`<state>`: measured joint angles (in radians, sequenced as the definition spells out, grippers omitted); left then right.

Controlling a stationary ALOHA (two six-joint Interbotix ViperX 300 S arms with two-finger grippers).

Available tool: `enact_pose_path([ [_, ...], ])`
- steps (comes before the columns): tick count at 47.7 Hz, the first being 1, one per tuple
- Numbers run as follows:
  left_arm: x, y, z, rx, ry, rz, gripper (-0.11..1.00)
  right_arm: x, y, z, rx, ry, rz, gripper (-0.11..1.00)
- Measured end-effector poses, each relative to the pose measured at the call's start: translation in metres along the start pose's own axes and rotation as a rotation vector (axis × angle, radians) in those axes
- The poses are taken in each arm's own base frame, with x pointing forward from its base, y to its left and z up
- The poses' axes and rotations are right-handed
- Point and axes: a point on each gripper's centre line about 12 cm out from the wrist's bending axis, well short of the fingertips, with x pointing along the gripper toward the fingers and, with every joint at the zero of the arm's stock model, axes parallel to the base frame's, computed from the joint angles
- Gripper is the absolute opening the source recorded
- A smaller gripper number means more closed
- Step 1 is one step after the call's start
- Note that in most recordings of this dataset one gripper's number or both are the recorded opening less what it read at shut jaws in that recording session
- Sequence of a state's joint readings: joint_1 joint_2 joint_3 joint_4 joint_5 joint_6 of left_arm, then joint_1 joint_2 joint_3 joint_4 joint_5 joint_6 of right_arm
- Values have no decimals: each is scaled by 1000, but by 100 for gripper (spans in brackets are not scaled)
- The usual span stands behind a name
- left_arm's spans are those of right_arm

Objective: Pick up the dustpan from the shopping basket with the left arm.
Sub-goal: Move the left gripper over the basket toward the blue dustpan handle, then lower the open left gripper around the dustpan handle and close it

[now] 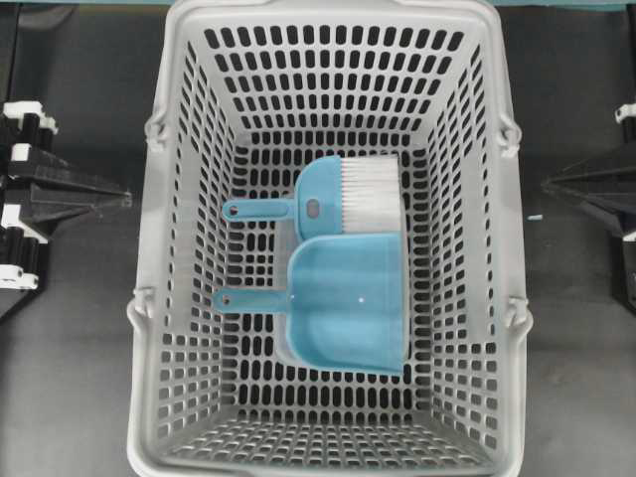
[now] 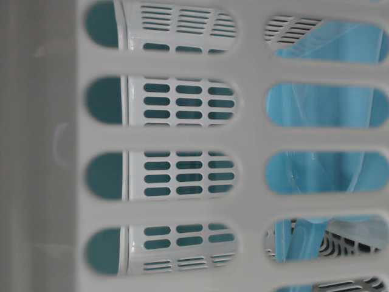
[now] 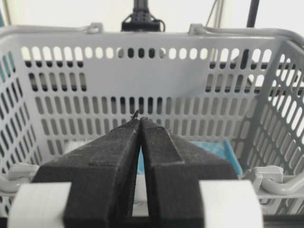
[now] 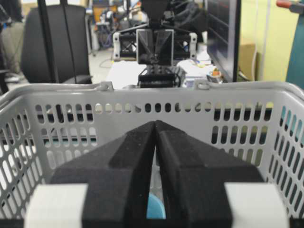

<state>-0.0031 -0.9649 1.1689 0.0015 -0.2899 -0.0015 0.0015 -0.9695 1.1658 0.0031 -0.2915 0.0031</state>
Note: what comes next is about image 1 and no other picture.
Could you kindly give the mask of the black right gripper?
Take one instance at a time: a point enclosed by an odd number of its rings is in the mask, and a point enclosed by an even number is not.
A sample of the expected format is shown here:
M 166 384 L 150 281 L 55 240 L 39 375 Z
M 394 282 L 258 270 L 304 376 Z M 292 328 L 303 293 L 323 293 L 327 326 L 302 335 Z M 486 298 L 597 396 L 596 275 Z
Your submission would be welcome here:
M 615 120 L 625 144 L 621 168 L 561 174 L 542 182 L 543 190 L 598 220 L 615 237 L 622 237 L 627 301 L 635 302 L 635 103 L 621 105 Z

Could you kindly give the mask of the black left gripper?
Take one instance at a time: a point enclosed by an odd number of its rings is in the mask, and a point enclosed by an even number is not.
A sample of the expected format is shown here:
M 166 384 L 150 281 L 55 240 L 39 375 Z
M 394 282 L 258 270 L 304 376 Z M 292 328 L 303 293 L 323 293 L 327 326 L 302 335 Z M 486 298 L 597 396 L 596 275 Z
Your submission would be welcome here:
M 80 165 L 44 151 L 43 144 L 58 134 L 56 121 L 37 100 L 5 102 L 2 124 L 9 147 L 9 204 L 2 207 L 1 226 L 17 229 L 22 239 L 36 245 L 48 240 L 29 224 L 61 221 L 104 210 L 128 208 L 131 194 L 105 178 L 91 174 Z M 37 289 L 40 278 L 28 271 L 22 251 L 17 258 L 6 258 L 1 265 L 2 289 Z

